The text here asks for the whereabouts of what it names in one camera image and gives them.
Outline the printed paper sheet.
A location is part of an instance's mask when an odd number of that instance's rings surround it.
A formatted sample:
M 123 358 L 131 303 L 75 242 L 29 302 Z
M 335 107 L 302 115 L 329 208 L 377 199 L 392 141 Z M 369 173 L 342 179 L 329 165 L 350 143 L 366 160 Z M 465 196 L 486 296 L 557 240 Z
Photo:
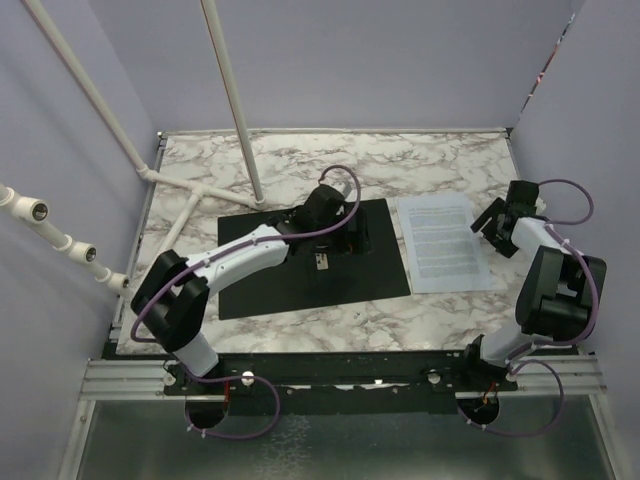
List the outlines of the printed paper sheet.
M 489 291 L 486 256 L 471 230 L 469 199 L 461 193 L 401 197 L 397 214 L 415 294 Z

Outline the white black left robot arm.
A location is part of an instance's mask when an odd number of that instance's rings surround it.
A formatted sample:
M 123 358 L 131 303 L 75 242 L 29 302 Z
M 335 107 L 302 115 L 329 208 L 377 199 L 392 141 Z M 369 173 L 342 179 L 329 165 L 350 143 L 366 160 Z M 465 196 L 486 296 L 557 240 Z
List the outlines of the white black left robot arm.
M 195 392 L 214 392 L 221 380 L 219 356 L 201 332 L 209 297 L 300 250 L 347 252 L 346 236 L 358 230 L 360 203 L 360 188 L 348 202 L 345 193 L 321 184 L 304 204 L 214 250 L 187 257 L 165 251 L 131 300 L 134 325 L 145 325 L 152 341 L 186 367 L 186 382 Z

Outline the white folder black inside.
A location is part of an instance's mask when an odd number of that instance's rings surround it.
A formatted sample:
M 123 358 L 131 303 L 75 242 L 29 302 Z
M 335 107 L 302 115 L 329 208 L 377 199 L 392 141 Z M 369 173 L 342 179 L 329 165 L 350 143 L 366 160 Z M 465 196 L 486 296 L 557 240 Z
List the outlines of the white folder black inside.
M 218 318 L 234 320 L 318 307 L 408 296 L 410 287 L 384 199 L 361 203 L 367 213 L 373 251 L 329 255 L 318 271 L 313 254 L 295 255 L 261 270 L 218 294 Z

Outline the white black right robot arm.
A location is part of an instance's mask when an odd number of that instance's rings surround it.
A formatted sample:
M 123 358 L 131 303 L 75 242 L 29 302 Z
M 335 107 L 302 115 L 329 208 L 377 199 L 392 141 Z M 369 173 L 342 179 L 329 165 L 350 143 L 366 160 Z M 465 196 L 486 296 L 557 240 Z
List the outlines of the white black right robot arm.
M 459 378 L 469 390 L 503 381 L 513 361 L 538 347 L 571 347 L 594 330 L 607 264 L 581 253 L 558 234 L 554 221 L 537 212 L 544 184 L 512 181 L 506 197 L 494 200 L 471 225 L 497 253 L 511 258 L 522 252 L 530 266 L 514 322 L 478 336 L 461 355 Z

